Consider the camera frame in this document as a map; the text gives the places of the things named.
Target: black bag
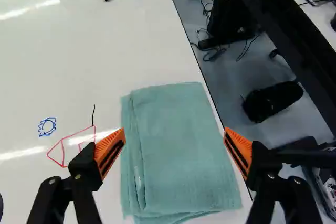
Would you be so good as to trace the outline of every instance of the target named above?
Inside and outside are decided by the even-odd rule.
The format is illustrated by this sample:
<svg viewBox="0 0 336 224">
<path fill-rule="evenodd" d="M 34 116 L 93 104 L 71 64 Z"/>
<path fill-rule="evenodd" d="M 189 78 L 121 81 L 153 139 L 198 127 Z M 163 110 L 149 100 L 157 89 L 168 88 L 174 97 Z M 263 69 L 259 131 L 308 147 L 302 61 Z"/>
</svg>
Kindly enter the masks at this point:
<svg viewBox="0 0 336 224">
<path fill-rule="evenodd" d="M 248 118 L 261 123 L 270 116 L 291 106 L 303 96 L 303 89 L 294 81 L 278 83 L 252 91 L 243 103 Z"/>
</svg>

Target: towel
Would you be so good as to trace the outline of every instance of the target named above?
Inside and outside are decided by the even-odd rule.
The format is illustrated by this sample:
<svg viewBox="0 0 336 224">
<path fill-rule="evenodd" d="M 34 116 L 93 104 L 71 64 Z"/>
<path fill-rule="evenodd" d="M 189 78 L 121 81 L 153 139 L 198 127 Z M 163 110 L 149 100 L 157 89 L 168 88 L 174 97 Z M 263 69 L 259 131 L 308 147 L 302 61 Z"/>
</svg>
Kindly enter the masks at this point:
<svg viewBox="0 0 336 224">
<path fill-rule="evenodd" d="M 241 207 L 233 168 L 200 83 L 143 88 L 121 102 L 125 216 L 134 215 L 138 224 L 176 224 Z"/>
</svg>

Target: blue drawing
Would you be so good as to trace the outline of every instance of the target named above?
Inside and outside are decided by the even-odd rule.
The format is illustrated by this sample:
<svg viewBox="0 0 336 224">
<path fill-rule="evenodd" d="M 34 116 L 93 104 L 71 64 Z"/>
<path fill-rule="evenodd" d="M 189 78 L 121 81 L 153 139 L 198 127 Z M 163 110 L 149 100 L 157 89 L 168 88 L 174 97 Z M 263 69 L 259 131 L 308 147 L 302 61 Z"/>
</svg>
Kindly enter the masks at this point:
<svg viewBox="0 0 336 224">
<path fill-rule="evenodd" d="M 38 125 L 39 136 L 50 136 L 56 129 L 56 118 L 47 118 Z"/>
</svg>

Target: red drawing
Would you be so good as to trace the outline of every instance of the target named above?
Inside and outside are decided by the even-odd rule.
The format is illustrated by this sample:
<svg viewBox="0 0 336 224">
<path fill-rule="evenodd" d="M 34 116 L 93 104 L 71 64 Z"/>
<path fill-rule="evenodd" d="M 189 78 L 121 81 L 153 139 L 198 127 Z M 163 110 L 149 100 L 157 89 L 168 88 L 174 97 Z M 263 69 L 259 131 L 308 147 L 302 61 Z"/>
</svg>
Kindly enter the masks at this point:
<svg viewBox="0 0 336 224">
<path fill-rule="evenodd" d="M 87 127 L 87 128 L 85 128 L 85 129 L 83 129 L 83 130 L 81 130 L 81 131 L 78 131 L 78 132 L 76 132 L 76 133 L 74 133 L 74 134 L 71 134 L 71 135 L 68 135 L 68 136 L 65 136 L 65 137 L 63 137 L 61 140 L 59 140 L 48 152 L 47 152 L 47 157 L 48 158 L 50 158 L 52 161 L 54 161 L 56 164 L 58 164 L 60 167 L 62 167 L 62 168 L 66 168 L 66 167 L 68 167 L 68 165 L 65 165 L 64 164 L 64 159 L 65 159 L 65 151 L 64 151 L 64 145 L 63 145 L 63 141 L 64 140 L 66 140 L 66 139 L 68 139 L 68 138 L 70 138 L 70 137 L 73 137 L 73 136 L 75 136 L 75 135 L 77 135 L 77 134 L 79 134 L 79 133 L 82 133 L 82 132 L 84 132 L 84 131 L 86 131 L 86 130 L 89 130 L 89 129 L 91 129 L 91 128 L 93 128 L 93 141 L 94 142 L 96 142 L 96 126 L 90 126 L 90 127 Z M 82 142 L 80 142 L 79 144 L 77 144 L 77 146 L 78 146 L 78 153 L 81 151 L 81 144 L 83 144 L 84 142 L 90 142 L 90 140 L 92 139 L 92 137 L 90 137 L 90 138 L 88 138 L 86 141 L 82 141 Z M 52 152 L 53 151 L 53 149 L 58 145 L 58 144 L 61 144 L 61 150 L 62 150 L 62 163 L 60 163 L 60 162 L 58 162 L 58 161 L 56 161 L 54 158 L 52 158 L 49 154 L 50 154 L 50 152 Z"/>
</svg>

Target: screw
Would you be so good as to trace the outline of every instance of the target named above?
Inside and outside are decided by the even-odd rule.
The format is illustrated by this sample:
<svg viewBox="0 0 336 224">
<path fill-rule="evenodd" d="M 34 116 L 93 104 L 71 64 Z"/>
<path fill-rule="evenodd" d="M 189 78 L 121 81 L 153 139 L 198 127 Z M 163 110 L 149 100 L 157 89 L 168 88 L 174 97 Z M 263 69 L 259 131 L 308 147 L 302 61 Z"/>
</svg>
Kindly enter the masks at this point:
<svg viewBox="0 0 336 224">
<path fill-rule="evenodd" d="M 294 179 L 294 182 L 295 182 L 296 184 L 299 184 L 299 185 L 301 184 L 301 181 L 300 181 L 299 178 L 295 178 L 295 179 Z"/>
</svg>

